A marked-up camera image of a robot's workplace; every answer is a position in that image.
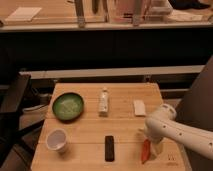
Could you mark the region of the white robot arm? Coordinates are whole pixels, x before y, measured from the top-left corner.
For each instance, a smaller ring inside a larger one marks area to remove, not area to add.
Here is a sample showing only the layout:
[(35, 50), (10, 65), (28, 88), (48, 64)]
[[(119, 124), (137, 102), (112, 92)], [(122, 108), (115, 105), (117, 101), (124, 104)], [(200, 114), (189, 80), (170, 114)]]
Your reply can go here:
[(213, 56), (176, 108), (162, 104), (148, 115), (145, 135), (182, 144), (192, 171), (213, 171)]

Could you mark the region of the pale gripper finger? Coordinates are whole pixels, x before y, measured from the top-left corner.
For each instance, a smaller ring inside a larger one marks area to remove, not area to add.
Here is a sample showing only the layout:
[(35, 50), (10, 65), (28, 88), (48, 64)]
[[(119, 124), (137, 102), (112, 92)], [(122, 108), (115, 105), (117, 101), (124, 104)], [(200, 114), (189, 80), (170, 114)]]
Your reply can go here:
[(158, 156), (163, 152), (163, 143), (152, 143), (151, 144), (151, 154), (154, 156)]

